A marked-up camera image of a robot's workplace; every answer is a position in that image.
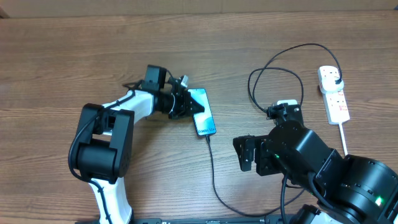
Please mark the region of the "smartphone with teal screen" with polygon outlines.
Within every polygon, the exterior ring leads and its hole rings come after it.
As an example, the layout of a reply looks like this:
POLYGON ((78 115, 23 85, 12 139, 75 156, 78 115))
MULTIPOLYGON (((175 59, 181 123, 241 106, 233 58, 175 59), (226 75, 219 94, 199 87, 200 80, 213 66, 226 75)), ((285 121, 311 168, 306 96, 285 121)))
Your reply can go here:
POLYGON ((216 133, 215 122, 210 109, 208 96, 204 88, 189 89, 192 98, 204 107, 204 112, 195 113, 193 120, 199 136, 206 136, 216 133))

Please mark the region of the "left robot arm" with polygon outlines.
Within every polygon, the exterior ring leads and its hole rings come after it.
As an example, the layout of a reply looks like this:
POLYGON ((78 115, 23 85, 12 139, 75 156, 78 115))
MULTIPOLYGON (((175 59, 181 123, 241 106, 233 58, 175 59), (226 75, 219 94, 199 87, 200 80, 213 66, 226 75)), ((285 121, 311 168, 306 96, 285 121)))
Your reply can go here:
POLYGON ((164 67, 148 65, 144 79, 125 83, 126 94, 102 105, 82 107, 68 153, 68 168, 88 183, 96 197, 95 223, 133 223, 124 177, 131 161, 134 125, 159 111, 169 119, 193 116, 205 110, 188 90, 189 77, 172 76, 164 67))

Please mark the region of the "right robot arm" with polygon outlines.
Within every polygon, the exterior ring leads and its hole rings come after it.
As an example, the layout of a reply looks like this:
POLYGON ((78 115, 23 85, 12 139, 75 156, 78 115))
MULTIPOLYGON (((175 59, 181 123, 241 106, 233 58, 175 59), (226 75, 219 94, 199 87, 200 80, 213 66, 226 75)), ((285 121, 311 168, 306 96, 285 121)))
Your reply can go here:
POLYGON ((374 159, 341 156, 303 124, 301 106, 285 101, 266 109, 275 127, 263 136, 233 139, 243 172, 282 173, 314 195, 341 223, 397 223, 397 173, 374 159))

